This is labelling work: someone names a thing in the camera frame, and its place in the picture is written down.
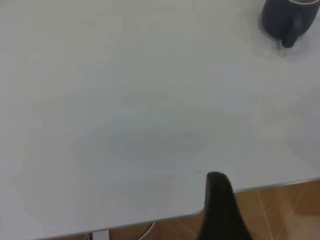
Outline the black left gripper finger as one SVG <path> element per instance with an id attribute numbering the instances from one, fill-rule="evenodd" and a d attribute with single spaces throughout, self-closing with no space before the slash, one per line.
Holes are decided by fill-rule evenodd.
<path id="1" fill-rule="evenodd" d="M 251 240 L 228 177 L 209 172 L 198 240 Z"/>

